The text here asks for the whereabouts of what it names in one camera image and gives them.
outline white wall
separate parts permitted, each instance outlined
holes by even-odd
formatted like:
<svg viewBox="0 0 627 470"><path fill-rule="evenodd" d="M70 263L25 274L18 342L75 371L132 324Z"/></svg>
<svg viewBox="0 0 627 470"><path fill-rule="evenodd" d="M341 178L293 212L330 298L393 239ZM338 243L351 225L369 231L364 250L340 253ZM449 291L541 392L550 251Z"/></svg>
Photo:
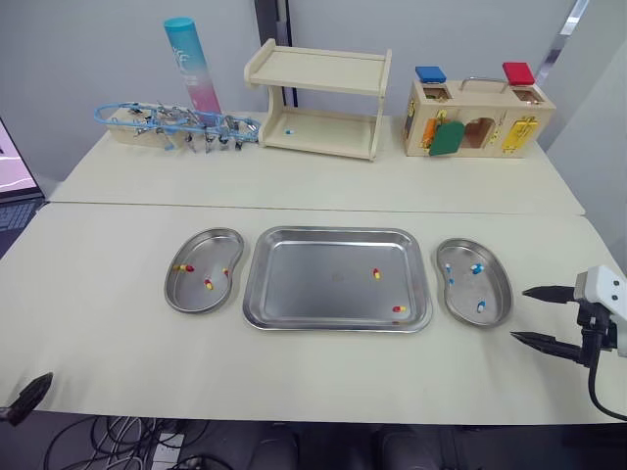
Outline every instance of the white wall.
<svg viewBox="0 0 627 470"><path fill-rule="evenodd" d="M163 21L196 26L224 110L264 111L244 66L259 48L253 0L2 0L0 115L35 173L61 180L103 134L98 105L190 105Z"/></svg>
<svg viewBox="0 0 627 470"><path fill-rule="evenodd" d="M625 0L591 0L542 89L557 112L541 137L546 150L570 121L625 41Z"/></svg>
<svg viewBox="0 0 627 470"><path fill-rule="evenodd" d="M626 56L627 42L623 41L548 151L624 271L627 270Z"/></svg>
<svg viewBox="0 0 627 470"><path fill-rule="evenodd" d="M415 66L450 79L505 78L502 63L535 70L573 0L290 0L294 45L384 54L392 49L385 112L405 112ZM302 106L372 113L364 97L299 92Z"/></svg>
<svg viewBox="0 0 627 470"><path fill-rule="evenodd" d="M626 14L624 0L590 2L543 85L557 111L538 139L625 271Z"/></svg>

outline kidney-shaped metal dish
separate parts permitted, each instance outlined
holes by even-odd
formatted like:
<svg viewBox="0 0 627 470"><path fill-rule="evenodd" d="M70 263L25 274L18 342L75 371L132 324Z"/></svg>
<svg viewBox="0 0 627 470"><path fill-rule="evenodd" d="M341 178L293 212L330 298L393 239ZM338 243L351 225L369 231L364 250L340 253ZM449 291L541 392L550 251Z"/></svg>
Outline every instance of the kidney-shaped metal dish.
<svg viewBox="0 0 627 470"><path fill-rule="evenodd" d="M506 320L513 304L511 285L490 250L453 238L438 247L436 262L444 278L444 302L456 318L483 327Z"/></svg>
<svg viewBox="0 0 627 470"><path fill-rule="evenodd" d="M257 242L244 313L263 329L414 332L431 302L403 230L275 227Z"/></svg>
<svg viewBox="0 0 627 470"><path fill-rule="evenodd" d="M232 272L244 240L230 228L212 228L187 240L166 275L166 301L183 313L202 313L221 306L231 292Z"/></svg>

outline table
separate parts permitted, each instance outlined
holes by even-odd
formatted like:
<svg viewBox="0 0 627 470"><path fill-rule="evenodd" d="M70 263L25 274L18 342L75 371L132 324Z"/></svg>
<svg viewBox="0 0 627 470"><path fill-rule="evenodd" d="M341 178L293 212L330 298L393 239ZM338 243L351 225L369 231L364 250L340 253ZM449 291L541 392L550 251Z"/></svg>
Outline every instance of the table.
<svg viewBox="0 0 627 470"><path fill-rule="evenodd" d="M407 230L425 263L434 315L415 334L260 331L242 313L252 250L281 224ZM171 258L208 227L246 241L233 292L218 311L170 309ZM468 237L500 258L515 294L492 330L444 311L433 254ZM617 269L584 217L277 211L52 204L0 259L0 402L53 370L43 409L244 420L457 424L610 422L592 406L587 369L519 344L509 331L578 343L574 305L519 293L572 285L578 272ZM600 400L627 410L627 361L603 352Z"/></svg>
<svg viewBox="0 0 627 470"><path fill-rule="evenodd" d="M523 159L405 156L403 120L385 117L374 162L245 144L165 152L109 133L52 194L56 202L386 212L581 215L538 144Z"/></svg>

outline laptop screen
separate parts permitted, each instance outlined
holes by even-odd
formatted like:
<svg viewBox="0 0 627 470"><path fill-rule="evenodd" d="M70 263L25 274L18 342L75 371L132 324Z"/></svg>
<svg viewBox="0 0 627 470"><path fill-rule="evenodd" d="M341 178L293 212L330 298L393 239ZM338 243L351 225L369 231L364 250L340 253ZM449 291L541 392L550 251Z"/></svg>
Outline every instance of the laptop screen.
<svg viewBox="0 0 627 470"><path fill-rule="evenodd" d="M38 191L37 183L0 119L0 200Z"/></svg>

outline wooden shelf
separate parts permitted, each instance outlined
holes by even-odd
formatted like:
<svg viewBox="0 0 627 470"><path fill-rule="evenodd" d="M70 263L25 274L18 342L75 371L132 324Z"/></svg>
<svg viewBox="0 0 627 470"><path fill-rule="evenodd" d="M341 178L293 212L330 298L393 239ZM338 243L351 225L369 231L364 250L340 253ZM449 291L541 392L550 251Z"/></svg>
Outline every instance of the wooden shelf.
<svg viewBox="0 0 627 470"><path fill-rule="evenodd" d="M259 143L373 160L392 52L385 56L276 46L269 39L244 68L252 87L267 85L267 119ZM283 105L281 86L375 96L376 117L309 111Z"/></svg>
<svg viewBox="0 0 627 470"><path fill-rule="evenodd" d="M265 129L265 144L370 159L374 125L374 117L285 107L275 124Z"/></svg>
<svg viewBox="0 0 627 470"><path fill-rule="evenodd" d="M385 96L386 56L276 46L269 39L244 69L254 85Z"/></svg>

